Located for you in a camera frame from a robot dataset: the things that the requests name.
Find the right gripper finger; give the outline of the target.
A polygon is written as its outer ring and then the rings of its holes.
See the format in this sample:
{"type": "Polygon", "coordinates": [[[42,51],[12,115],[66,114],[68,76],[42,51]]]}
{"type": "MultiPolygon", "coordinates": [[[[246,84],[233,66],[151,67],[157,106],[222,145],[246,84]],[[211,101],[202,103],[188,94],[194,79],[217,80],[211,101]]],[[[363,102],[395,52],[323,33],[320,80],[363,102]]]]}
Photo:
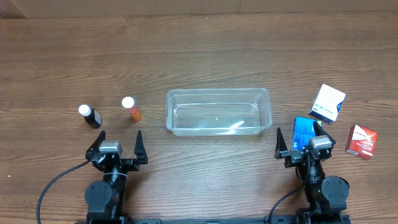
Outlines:
{"type": "Polygon", "coordinates": [[[313,122],[313,128],[315,132],[315,136],[327,136],[331,142],[331,145],[334,146],[336,144],[336,141],[326,132],[323,130],[323,128],[320,126],[320,124],[317,121],[313,122]]]}
{"type": "Polygon", "coordinates": [[[275,159],[282,159],[285,157],[285,155],[289,152],[282,134],[282,131],[280,128],[277,128],[277,140],[276,140],[276,147],[275,147],[275,153],[274,153],[274,158],[275,159]]]}

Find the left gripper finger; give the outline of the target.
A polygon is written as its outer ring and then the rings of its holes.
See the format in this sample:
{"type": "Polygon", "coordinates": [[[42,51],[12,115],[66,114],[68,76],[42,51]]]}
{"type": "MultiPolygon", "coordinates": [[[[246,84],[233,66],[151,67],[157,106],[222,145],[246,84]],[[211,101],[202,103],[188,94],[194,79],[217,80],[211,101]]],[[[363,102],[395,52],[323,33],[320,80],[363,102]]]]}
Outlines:
{"type": "Polygon", "coordinates": [[[94,141],[94,143],[86,151],[86,155],[93,156],[95,152],[98,152],[100,145],[105,140],[105,138],[106,138],[106,132],[102,130],[97,139],[94,141]]]}
{"type": "Polygon", "coordinates": [[[138,130],[136,144],[134,148],[137,164],[148,164],[148,156],[144,147],[142,132],[138,130]]]}

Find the white blue box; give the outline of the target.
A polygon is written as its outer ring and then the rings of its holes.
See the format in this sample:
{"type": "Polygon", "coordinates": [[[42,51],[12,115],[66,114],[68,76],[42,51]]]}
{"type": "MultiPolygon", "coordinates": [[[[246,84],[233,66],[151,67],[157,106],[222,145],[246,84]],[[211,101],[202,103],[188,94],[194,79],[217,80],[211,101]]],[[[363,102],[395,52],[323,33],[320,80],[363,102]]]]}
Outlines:
{"type": "Polygon", "coordinates": [[[337,120],[346,94],[323,84],[314,97],[308,113],[329,124],[337,120]]]}

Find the black bottle white cap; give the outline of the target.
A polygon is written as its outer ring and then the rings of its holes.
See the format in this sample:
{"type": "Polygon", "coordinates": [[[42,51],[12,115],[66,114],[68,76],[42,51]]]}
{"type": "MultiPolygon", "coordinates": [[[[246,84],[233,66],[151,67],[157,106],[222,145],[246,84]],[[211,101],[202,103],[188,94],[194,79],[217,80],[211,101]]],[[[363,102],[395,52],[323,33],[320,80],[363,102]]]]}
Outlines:
{"type": "Polygon", "coordinates": [[[78,112],[84,117],[85,121],[93,128],[98,129],[102,125],[101,115],[88,105],[80,105],[78,112]]]}

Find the red white box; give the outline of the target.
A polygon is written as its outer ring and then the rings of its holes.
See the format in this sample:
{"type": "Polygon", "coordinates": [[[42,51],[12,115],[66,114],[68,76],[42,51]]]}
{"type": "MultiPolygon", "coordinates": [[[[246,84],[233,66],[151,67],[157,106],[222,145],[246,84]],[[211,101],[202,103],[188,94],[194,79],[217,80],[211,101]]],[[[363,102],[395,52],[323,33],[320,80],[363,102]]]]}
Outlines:
{"type": "Polygon", "coordinates": [[[362,159],[370,159],[374,153],[377,137],[377,132],[355,124],[350,129],[345,151],[362,159]]]}

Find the orange bottle white cap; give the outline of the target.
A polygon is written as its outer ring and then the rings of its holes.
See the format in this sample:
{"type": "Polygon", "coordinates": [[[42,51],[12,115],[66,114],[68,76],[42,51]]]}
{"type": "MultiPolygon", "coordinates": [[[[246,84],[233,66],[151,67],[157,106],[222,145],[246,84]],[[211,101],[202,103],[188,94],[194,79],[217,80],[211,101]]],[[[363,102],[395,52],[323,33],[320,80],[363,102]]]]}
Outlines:
{"type": "Polygon", "coordinates": [[[137,109],[136,101],[131,96],[126,96],[122,99],[122,106],[128,110],[133,120],[136,122],[140,122],[142,120],[142,115],[140,111],[137,109]]]}

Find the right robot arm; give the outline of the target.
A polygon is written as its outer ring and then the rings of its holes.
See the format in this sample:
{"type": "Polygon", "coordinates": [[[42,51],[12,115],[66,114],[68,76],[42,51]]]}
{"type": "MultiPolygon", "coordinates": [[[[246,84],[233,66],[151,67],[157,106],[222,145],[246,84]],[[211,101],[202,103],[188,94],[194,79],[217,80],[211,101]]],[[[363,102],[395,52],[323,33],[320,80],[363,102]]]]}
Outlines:
{"type": "Polygon", "coordinates": [[[289,151],[283,134],[277,128],[277,144],[274,158],[283,159],[286,168],[294,167],[301,186],[283,196],[272,207],[265,223],[291,224],[349,224],[349,215],[344,215],[346,200],[349,195],[349,183],[338,176],[327,177],[323,171],[321,161],[331,157],[331,151],[336,141],[313,122],[315,137],[302,151],[289,151]],[[277,206],[287,197],[303,190],[308,207],[300,208],[295,215],[275,215],[277,206]]]}

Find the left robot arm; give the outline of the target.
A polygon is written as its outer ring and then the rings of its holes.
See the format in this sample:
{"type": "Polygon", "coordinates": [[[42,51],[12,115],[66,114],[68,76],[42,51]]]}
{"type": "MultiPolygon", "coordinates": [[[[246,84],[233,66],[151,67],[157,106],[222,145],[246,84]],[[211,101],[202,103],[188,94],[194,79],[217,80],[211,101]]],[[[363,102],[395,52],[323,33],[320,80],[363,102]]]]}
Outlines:
{"type": "Polygon", "coordinates": [[[86,151],[86,158],[103,173],[103,179],[92,182],[85,191],[88,205],[87,223],[132,223],[124,213],[124,199],[127,189],[127,173],[138,171],[141,164],[148,163],[142,133],[137,132],[134,148],[135,158],[122,158],[119,141],[106,141],[105,131],[86,151]]]}

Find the clear plastic container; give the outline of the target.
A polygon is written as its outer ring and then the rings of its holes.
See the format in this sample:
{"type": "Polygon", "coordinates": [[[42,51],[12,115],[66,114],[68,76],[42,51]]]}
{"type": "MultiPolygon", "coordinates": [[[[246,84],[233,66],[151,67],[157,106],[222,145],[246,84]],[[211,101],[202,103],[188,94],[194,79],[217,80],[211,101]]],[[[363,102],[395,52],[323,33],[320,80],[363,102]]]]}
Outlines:
{"type": "Polygon", "coordinates": [[[257,135],[272,126],[265,88],[170,90],[165,126],[176,136],[257,135]]]}

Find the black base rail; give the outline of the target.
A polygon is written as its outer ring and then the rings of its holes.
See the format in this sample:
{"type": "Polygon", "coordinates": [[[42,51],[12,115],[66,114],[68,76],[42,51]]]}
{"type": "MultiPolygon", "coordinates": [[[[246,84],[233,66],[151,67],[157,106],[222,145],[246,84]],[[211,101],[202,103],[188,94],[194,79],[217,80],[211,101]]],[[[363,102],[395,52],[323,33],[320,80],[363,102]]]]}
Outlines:
{"type": "MultiPolygon", "coordinates": [[[[188,219],[188,220],[161,220],[156,218],[148,219],[132,219],[125,218],[116,221],[81,221],[76,222],[76,224],[86,224],[86,223],[128,223],[128,224],[266,224],[269,223],[269,217],[264,218],[222,218],[222,219],[188,219]]],[[[295,215],[273,215],[271,223],[275,224],[296,224],[305,223],[304,220],[299,220],[295,215]]],[[[326,220],[320,221],[319,218],[315,216],[311,217],[310,223],[343,223],[351,224],[351,220],[348,215],[343,215],[342,222],[338,220],[326,220]]]]}

